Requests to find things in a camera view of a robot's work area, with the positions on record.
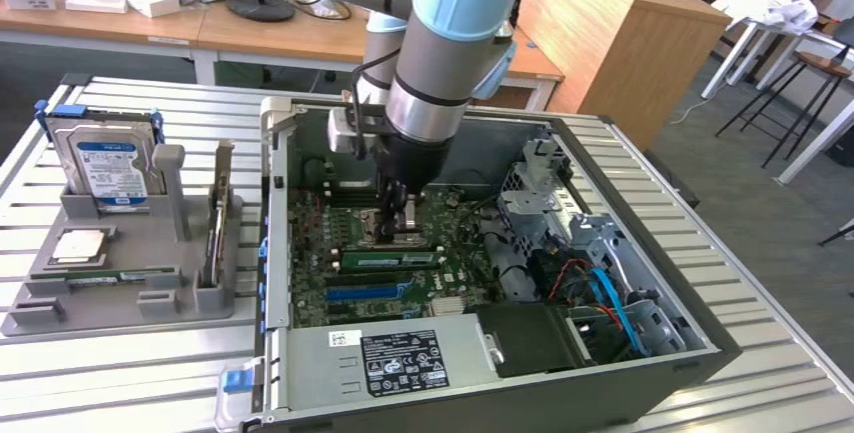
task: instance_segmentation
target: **aluminum extrusion table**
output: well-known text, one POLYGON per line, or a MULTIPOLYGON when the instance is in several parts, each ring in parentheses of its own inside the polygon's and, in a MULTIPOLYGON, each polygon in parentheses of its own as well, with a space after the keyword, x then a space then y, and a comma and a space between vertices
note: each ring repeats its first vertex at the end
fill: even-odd
MULTIPOLYGON (((161 109, 167 142, 187 149, 187 193, 202 193, 211 181, 217 140, 235 140, 233 184, 247 202, 241 298, 225 320, 0 337, 0 431, 214 430, 218 373, 253 354, 259 105, 271 93, 99 77, 57 90, 53 104, 70 95, 67 102, 89 106, 161 109)), ((852 382, 638 150, 598 118, 566 122, 745 350, 705 385, 609 431, 854 432, 852 382)), ((592 186, 581 174, 573 181, 596 210, 592 186)), ((65 182, 57 152, 33 126, 0 168, 0 317, 59 213, 65 182)))

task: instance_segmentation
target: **monitor stand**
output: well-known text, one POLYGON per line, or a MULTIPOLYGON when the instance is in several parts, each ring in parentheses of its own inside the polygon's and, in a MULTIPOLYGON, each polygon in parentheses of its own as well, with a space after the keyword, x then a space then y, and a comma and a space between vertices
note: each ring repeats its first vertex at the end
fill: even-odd
POLYGON ((255 21, 285 21, 294 16, 295 8, 286 0, 226 0, 231 12, 255 21))

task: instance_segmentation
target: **power supply label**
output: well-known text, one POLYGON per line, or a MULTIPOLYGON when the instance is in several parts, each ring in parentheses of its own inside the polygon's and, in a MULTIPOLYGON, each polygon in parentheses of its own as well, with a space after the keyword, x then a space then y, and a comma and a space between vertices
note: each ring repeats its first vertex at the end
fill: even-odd
POLYGON ((374 397, 452 385, 436 330, 363 336, 362 357, 374 397))
POLYGON ((93 196, 111 205, 137 205, 146 201, 146 178, 134 166, 138 158, 133 143, 78 143, 83 170, 93 196))

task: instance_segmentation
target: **hard drive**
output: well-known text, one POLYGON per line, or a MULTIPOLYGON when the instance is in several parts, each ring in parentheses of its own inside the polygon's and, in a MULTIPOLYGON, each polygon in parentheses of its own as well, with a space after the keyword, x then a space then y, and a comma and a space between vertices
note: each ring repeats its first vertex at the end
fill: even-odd
POLYGON ((46 118, 71 194, 93 195, 106 211, 146 207, 166 194, 154 150, 161 113, 93 111, 59 105, 46 118))

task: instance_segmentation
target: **gray carpet floor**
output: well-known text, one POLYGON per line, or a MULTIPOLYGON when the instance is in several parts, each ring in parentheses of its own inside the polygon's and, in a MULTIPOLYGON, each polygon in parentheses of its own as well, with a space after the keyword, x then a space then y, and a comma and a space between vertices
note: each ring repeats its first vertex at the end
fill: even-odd
MULTIPOLYGON (((674 118, 700 101, 698 93, 718 67, 710 60, 674 110, 674 118)), ((47 98, 66 72, 193 82, 193 64, 178 58, 0 43, 0 158, 6 158, 33 119, 33 104, 47 98)), ((271 69, 259 86, 309 91, 313 71, 271 69)), ((347 75, 321 79, 315 91, 337 93, 347 75)), ((816 242, 854 217, 854 169, 820 157, 789 187, 773 180, 786 166, 760 168, 774 142, 760 132, 714 132, 752 98, 745 84, 724 89, 680 125, 661 132, 653 151, 701 199, 698 213, 762 284, 849 376, 854 375, 854 243, 816 242)), ((785 105, 772 114, 784 118, 785 105)))

